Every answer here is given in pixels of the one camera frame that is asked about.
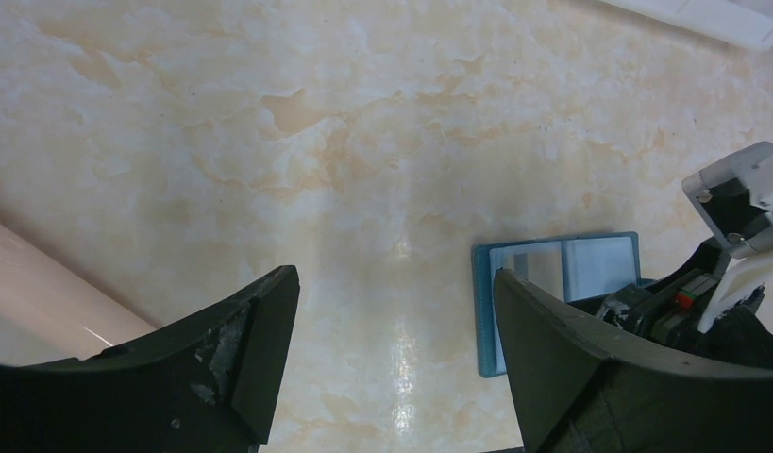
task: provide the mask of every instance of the beige cylinder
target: beige cylinder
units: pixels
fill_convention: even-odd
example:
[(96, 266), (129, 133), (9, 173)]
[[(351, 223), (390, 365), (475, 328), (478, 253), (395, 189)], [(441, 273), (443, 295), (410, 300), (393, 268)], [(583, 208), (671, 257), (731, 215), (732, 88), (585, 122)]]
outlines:
[(154, 330), (2, 225), (0, 315), (81, 359)]

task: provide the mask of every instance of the white plastic container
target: white plastic container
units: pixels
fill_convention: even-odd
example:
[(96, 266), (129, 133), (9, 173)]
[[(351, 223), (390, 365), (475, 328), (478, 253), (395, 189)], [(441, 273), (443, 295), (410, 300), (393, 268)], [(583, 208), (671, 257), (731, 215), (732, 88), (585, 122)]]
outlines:
[(773, 0), (603, 1), (749, 50), (773, 47)]

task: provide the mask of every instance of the red component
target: red component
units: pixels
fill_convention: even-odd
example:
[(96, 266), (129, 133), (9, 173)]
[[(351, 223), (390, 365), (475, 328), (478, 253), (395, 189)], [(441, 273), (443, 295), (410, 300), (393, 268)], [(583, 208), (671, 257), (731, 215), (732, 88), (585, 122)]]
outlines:
[(695, 303), (695, 299), (692, 295), (684, 293), (678, 293), (678, 295), (675, 296), (675, 301), (678, 302), (678, 305), (684, 310), (691, 309), (692, 304)]

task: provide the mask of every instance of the beige marble surface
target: beige marble surface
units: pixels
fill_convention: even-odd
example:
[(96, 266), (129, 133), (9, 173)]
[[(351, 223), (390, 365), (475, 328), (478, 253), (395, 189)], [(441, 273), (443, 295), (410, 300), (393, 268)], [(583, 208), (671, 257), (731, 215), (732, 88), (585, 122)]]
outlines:
[(0, 0), (1, 222), (157, 325), (297, 265), (264, 452), (519, 445), (470, 246), (636, 230), (659, 277), (759, 140), (773, 53), (590, 1)]

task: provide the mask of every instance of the screw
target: screw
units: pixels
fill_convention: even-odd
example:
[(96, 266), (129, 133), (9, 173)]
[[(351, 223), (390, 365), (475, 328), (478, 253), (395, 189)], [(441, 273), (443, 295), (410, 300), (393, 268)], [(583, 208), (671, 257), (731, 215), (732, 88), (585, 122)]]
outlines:
[(701, 192), (700, 195), (697, 196), (697, 201), (699, 201), (702, 204), (706, 204), (706, 203), (710, 202), (711, 199), (712, 199), (712, 195), (711, 195), (711, 192), (709, 192), (708, 189), (706, 189), (705, 191)]
[(731, 245), (739, 245), (745, 241), (745, 237), (739, 233), (730, 233), (725, 237)]

